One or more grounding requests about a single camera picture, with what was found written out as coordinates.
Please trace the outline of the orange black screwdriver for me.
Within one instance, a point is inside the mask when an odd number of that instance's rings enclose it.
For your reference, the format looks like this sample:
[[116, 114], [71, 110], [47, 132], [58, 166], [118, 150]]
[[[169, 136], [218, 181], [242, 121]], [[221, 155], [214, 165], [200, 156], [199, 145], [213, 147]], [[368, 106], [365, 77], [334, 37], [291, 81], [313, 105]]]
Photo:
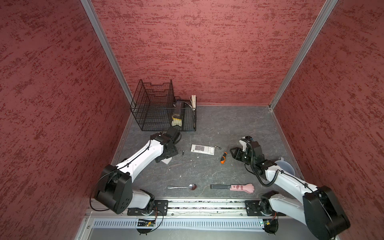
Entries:
[[220, 163], [221, 164], [224, 164], [226, 162], [226, 158], [227, 158], [227, 152], [224, 152], [221, 159], [220, 159]]

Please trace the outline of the long white remote control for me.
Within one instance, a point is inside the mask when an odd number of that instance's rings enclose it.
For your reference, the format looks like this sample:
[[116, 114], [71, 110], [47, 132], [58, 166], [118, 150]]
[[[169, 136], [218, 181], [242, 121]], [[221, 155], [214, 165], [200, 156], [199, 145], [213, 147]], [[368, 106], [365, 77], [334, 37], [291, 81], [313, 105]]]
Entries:
[[215, 154], [215, 148], [192, 144], [191, 152], [213, 156]]

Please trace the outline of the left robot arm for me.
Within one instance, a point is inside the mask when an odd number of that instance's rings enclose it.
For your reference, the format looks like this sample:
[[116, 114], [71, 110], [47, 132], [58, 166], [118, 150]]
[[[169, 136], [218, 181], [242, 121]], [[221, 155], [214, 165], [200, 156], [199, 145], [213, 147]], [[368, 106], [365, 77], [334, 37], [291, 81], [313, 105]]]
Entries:
[[130, 158], [103, 169], [90, 199], [95, 199], [116, 214], [126, 209], [140, 210], [145, 215], [152, 214], [155, 210], [155, 197], [147, 191], [134, 190], [133, 182], [152, 161], [169, 164], [178, 154], [176, 144], [180, 140], [181, 133], [174, 127], [165, 133], [151, 135], [149, 141]]

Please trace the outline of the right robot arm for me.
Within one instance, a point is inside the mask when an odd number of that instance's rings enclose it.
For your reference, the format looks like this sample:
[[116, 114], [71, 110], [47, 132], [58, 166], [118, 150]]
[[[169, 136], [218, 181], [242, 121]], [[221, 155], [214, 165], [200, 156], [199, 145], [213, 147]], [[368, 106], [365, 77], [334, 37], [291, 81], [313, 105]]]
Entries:
[[267, 160], [252, 137], [239, 142], [241, 147], [230, 149], [232, 157], [249, 166], [262, 186], [277, 185], [292, 196], [287, 198], [276, 191], [264, 194], [259, 203], [263, 215], [285, 214], [306, 225], [319, 240], [331, 240], [350, 228], [350, 220], [331, 188], [309, 184]]

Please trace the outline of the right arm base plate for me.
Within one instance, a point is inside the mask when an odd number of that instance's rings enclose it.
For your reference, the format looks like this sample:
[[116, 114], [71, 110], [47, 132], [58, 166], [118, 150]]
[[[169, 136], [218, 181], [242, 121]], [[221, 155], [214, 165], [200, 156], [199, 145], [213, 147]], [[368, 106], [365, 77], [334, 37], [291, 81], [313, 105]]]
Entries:
[[261, 200], [246, 200], [245, 209], [248, 217], [272, 218], [287, 216], [283, 213], [273, 211], [269, 205]]

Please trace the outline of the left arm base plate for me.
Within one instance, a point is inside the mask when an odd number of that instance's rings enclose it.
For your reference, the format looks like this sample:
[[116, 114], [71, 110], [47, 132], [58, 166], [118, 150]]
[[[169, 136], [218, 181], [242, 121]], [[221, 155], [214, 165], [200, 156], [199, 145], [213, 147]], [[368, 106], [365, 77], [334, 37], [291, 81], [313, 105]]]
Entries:
[[160, 216], [166, 216], [168, 211], [168, 200], [150, 200], [149, 205], [144, 209], [139, 208], [128, 208], [128, 216], [155, 216], [160, 214]]

